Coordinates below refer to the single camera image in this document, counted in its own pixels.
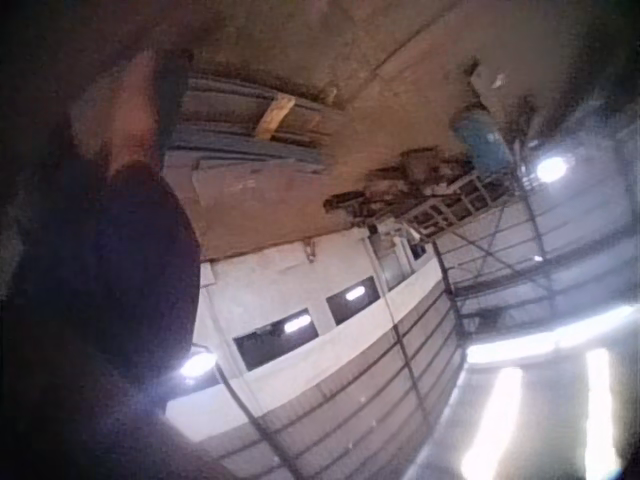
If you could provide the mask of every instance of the ceiling light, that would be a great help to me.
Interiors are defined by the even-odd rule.
[[[581,322],[558,328],[555,331],[558,346],[561,348],[573,347],[613,330],[626,322],[633,310],[632,306],[625,305]]]
[[[213,367],[218,361],[218,356],[211,352],[201,352],[193,355],[180,369],[180,373],[187,378],[201,377]]]
[[[291,320],[284,325],[284,331],[287,333],[295,332],[299,328],[304,327],[305,325],[309,325],[311,323],[310,315],[302,315],[301,317],[296,318],[295,320]]]
[[[356,298],[364,295],[364,291],[365,291],[364,287],[362,285],[360,285],[359,287],[356,287],[353,290],[350,290],[349,292],[347,292],[345,297],[349,301],[355,300]]]
[[[587,342],[635,318],[635,307],[624,305],[606,313],[574,322],[548,332],[471,345],[467,348],[467,362],[489,364],[545,355],[557,349],[571,348]]]
[[[538,164],[536,175],[540,181],[551,183],[567,173],[567,162],[562,157],[550,157]]]
[[[500,370],[491,397],[482,413],[478,433],[462,459],[460,470],[467,480],[491,480],[518,418],[522,370]]]
[[[555,348],[552,332],[527,335],[501,342],[472,345],[467,349],[469,363],[494,363],[534,357],[551,352]]]
[[[584,469],[587,480],[615,478],[620,459],[613,443],[609,352],[604,348],[587,353],[589,376],[589,413]]]

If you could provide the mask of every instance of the window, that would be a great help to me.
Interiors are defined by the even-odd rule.
[[[327,304],[336,325],[340,325],[379,299],[380,294],[375,280],[373,277],[367,277],[361,282],[331,295],[327,298]]]
[[[300,310],[256,331],[234,338],[240,356],[251,371],[318,338],[309,310]]]
[[[424,243],[410,243],[409,249],[414,261],[420,260],[427,253],[427,247]]]

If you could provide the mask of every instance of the corrugated metal wall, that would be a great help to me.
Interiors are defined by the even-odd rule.
[[[258,421],[304,478],[399,476],[462,367],[454,323],[439,283],[360,355]],[[201,445],[242,478],[293,478],[250,424]]]
[[[640,248],[629,172],[637,144],[625,142],[584,134],[567,142],[575,164],[528,195],[540,241],[523,201],[438,240],[468,324],[493,310],[499,329],[538,325],[634,296]]]

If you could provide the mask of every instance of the wooden plank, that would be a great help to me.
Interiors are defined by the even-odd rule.
[[[260,123],[256,127],[254,137],[260,140],[269,140],[273,136],[282,119],[289,113],[296,103],[295,97],[286,93],[278,93],[267,111],[262,116]]]

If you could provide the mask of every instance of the blue cylinder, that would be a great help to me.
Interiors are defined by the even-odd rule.
[[[451,128],[456,138],[469,148],[471,161],[481,176],[497,173],[512,164],[511,152],[487,111],[465,111],[455,118]]]

